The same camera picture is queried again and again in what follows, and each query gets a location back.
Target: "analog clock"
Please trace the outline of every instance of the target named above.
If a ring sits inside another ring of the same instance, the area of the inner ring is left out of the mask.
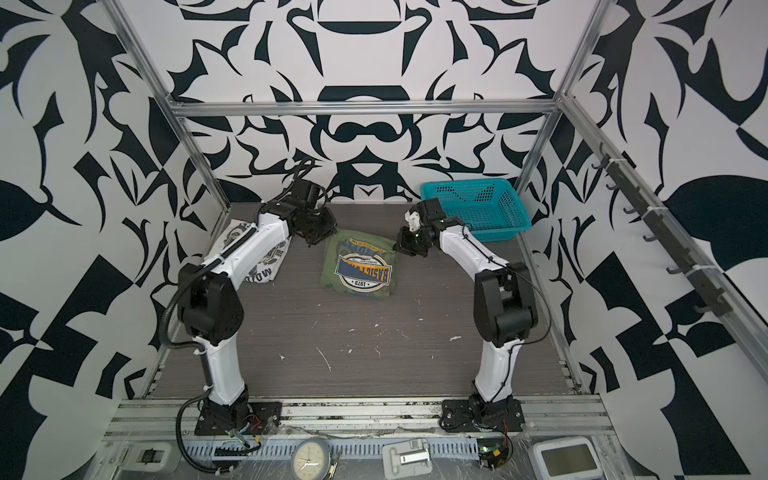
[[[322,480],[328,473],[331,458],[328,445],[321,439],[309,439],[296,448],[291,469],[296,480]]]

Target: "teal plastic basket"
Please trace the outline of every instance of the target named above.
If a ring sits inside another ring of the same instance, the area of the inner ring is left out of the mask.
[[[445,214],[462,219],[481,242],[509,240],[531,228],[520,197],[501,178],[432,182],[421,192],[423,200],[439,199]]]

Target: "wall hook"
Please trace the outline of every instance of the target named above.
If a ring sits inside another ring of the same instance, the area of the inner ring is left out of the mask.
[[[601,168],[605,168],[610,162],[611,162],[611,157],[609,157],[608,154],[603,154],[603,159],[600,160],[600,162],[597,165],[592,165],[592,168],[594,168],[595,170],[600,170]]]

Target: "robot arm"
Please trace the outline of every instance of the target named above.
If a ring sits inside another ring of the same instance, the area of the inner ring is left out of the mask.
[[[518,276],[530,280],[528,269],[495,256],[460,219],[447,217],[436,198],[412,207],[406,222],[395,250],[426,257],[438,247],[475,281],[475,326],[484,340],[475,388],[484,403],[506,400],[518,350],[538,322],[533,289],[518,282]]]
[[[202,356],[206,384],[211,386],[202,416],[218,432],[242,429],[248,414],[248,391],[237,360],[237,330],[243,322],[237,289],[279,242],[296,234],[312,246],[336,231],[331,211],[324,206],[315,209],[319,190],[318,185],[297,178],[290,192],[262,206],[257,221],[235,242],[201,265],[186,265],[179,272],[179,319],[200,346],[197,354]]]

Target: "patterned backdrop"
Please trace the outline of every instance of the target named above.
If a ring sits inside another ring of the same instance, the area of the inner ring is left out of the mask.
[[[101,7],[0,7],[0,477],[93,455],[220,208]]]
[[[768,37],[760,0],[620,0],[576,98],[766,313]],[[768,385],[568,120],[523,196],[585,389],[638,478],[763,478]]]
[[[552,97],[595,0],[130,0],[185,101]]]
[[[575,96],[768,316],[763,0],[620,0]]]
[[[428,181],[518,176],[542,114],[191,118],[230,200],[269,200],[297,161],[333,201],[411,201]]]

